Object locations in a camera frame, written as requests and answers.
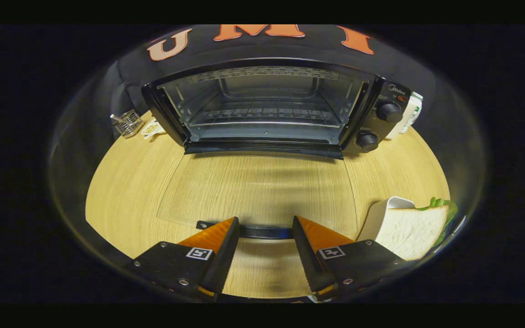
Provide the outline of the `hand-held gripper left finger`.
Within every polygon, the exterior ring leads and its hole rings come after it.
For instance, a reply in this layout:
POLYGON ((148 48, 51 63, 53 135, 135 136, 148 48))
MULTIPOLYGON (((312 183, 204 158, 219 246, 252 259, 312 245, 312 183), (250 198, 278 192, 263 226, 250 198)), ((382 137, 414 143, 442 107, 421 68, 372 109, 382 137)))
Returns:
POLYGON ((177 243, 159 241, 132 259, 130 270, 192 301, 214 302, 224 289, 239 235, 239 218, 232 217, 177 243))

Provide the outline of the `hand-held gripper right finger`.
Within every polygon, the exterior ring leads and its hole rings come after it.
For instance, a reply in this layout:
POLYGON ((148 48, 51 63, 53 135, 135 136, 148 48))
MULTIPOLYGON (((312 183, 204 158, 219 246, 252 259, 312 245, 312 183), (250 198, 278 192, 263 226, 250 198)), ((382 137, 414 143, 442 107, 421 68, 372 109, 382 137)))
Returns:
POLYGON ((358 300, 407 271, 406 260, 372 239, 354 241, 298 215, 292 233, 318 302, 358 300))

